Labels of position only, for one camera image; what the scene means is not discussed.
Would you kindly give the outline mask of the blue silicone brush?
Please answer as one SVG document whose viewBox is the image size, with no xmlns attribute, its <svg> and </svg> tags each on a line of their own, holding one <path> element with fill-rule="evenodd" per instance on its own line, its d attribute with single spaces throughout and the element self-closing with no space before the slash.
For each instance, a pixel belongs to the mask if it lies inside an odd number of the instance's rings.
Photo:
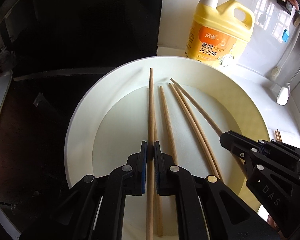
<svg viewBox="0 0 300 240">
<path fill-rule="evenodd" d="M 288 29 L 285 29 L 282 34 L 282 41 L 286 43 L 289 39 L 289 36 L 290 36 L 290 34 L 289 34 Z"/>
</svg>

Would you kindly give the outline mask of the white round basin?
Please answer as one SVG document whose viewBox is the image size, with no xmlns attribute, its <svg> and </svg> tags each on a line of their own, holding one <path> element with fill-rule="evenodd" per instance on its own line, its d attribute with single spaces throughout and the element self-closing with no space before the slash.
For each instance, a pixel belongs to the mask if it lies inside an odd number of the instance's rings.
<svg viewBox="0 0 300 240">
<path fill-rule="evenodd" d="M 207 159 L 170 88 L 176 81 L 222 132 L 268 140 L 261 113 L 249 95 L 215 68 L 183 57 L 159 56 L 122 65 L 97 81 L 78 103 L 65 140 L 69 186 L 87 174 L 101 177 L 124 165 L 148 137 L 148 85 L 154 80 L 157 138 L 170 153 L 164 109 L 168 109 L 178 164 L 193 175 L 210 173 Z"/>
</svg>

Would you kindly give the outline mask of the black gas stove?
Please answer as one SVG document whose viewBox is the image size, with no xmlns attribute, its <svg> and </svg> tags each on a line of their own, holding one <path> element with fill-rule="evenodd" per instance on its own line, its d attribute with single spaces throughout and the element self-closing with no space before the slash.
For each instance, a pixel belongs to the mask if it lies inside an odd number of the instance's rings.
<svg viewBox="0 0 300 240">
<path fill-rule="evenodd" d="M 157 52 L 162 0 L 0 0 L 0 202 L 65 185 L 70 118 L 110 70 Z"/>
</svg>

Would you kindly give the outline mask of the yellow dish soap bottle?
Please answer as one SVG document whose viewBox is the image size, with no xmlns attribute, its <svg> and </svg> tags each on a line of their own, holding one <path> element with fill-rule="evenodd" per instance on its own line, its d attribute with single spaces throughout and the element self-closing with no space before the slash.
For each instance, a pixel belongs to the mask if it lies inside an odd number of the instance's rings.
<svg viewBox="0 0 300 240">
<path fill-rule="evenodd" d="M 199 0 L 186 43 L 185 56 L 210 65 L 227 66 L 250 42 L 254 13 L 235 0 Z"/>
</svg>

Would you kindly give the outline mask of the steel wok spatula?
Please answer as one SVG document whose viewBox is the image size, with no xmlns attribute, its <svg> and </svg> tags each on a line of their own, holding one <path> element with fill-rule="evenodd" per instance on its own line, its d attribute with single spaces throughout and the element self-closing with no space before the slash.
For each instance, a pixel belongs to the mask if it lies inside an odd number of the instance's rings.
<svg viewBox="0 0 300 240">
<path fill-rule="evenodd" d="M 292 81 L 296 78 L 296 76 L 300 73 L 300 67 L 296 71 L 296 73 L 290 78 L 290 80 L 281 87 L 276 102 L 281 105 L 285 106 L 288 102 L 289 96 L 290 96 L 290 84 Z"/>
</svg>

